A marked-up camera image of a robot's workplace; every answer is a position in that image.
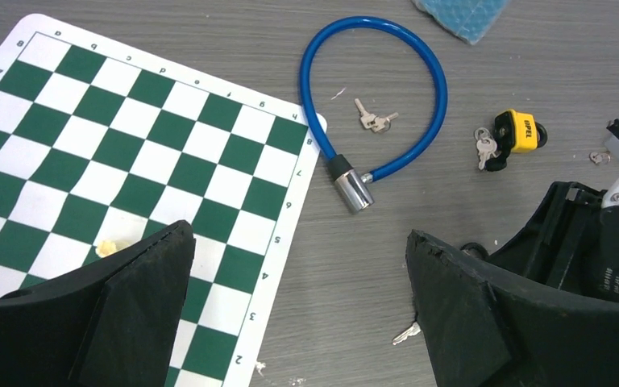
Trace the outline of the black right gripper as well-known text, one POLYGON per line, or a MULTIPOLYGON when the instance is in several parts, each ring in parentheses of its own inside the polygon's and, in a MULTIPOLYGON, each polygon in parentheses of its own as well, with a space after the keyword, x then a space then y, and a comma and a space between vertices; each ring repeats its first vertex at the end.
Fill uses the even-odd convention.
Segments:
POLYGON ((619 206, 574 181, 552 183, 525 226, 488 262, 555 289, 619 302, 619 206))

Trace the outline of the green white chessboard mat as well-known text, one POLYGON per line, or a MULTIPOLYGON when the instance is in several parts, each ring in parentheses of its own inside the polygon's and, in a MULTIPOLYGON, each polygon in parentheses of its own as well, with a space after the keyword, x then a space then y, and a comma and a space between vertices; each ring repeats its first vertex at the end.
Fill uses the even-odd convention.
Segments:
POLYGON ((317 159, 296 104, 27 15, 0 45, 0 297, 185 220, 166 383, 246 386, 317 159))

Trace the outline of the black headed key bunch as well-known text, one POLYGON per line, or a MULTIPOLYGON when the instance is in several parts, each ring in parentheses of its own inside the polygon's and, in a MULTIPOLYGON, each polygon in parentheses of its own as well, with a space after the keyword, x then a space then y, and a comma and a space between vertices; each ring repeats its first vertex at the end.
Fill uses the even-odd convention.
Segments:
POLYGON ((398 345, 410 336, 424 334, 433 351, 450 354, 482 346, 500 348, 501 331, 492 310, 492 290, 478 278, 489 268, 488 251, 478 243, 457 249, 439 239, 409 236, 405 263, 413 292, 414 319, 393 338, 398 345))

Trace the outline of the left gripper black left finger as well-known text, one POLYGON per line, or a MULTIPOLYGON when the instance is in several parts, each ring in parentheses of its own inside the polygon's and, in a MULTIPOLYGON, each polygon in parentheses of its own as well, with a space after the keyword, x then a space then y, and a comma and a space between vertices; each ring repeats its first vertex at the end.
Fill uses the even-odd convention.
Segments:
POLYGON ((0 298, 0 386, 162 386, 196 240, 179 220, 0 298))

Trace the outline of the yellow padlock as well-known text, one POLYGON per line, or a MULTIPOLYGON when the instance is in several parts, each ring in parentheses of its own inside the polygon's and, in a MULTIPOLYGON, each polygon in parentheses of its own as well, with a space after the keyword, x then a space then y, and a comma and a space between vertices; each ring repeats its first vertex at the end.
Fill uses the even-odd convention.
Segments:
POLYGON ((494 118, 492 136, 503 153, 527 153, 546 145, 546 128, 534 116, 508 109, 494 118))

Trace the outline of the small beige chess piece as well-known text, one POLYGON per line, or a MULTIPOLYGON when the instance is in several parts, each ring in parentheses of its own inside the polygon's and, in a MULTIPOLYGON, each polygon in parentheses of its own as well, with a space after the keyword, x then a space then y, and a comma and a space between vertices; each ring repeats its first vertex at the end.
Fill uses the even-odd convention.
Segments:
POLYGON ((105 258, 115 254, 119 250, 118 245, 113 240, 101 241, 95 249, 95 253, 99 258, 105 258))

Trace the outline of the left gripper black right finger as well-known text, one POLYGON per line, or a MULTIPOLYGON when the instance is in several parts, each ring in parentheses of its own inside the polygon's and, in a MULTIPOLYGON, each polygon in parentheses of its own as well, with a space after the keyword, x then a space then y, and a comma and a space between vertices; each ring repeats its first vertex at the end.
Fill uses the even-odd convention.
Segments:
POLYGON ((424 338, 437 385, 619 386, 619 303, 488 264, 478 278, 492 290, 502 345, 442 354, 424 338))

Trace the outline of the yellow padlock key bunch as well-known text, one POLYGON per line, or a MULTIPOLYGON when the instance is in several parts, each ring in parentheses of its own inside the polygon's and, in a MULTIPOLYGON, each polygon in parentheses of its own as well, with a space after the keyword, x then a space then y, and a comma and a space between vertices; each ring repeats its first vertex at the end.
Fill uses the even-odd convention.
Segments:
POLYGON ((507 167, 509 148, 505 141, 497 142, 492 132, 484 127, 474 131, 478 168, 487 172, 499 172, 507 167))

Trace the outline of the small silver keys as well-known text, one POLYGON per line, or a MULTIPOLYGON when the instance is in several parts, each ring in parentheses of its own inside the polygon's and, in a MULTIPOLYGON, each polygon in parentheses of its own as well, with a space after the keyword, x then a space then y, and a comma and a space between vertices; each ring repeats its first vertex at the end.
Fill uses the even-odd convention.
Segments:
POLYGON ((354 102, 359 111, 359 120, 363 128, 365 130, 370 130, 373 133, 383 133, 388 131, 392 125, 392 121, 399 117, 397 112, 385 116, 379 116, 367 111, 363 103, 358 98, 356 98, 354 102))

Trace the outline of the blue translucent metronome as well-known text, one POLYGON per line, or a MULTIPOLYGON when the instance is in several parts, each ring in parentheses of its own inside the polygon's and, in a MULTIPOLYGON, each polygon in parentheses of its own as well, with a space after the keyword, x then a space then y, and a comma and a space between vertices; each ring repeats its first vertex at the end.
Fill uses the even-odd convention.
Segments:
POLYGON ((482 40, 510 0, 413 0, 414 6, 467 44, 482 40))

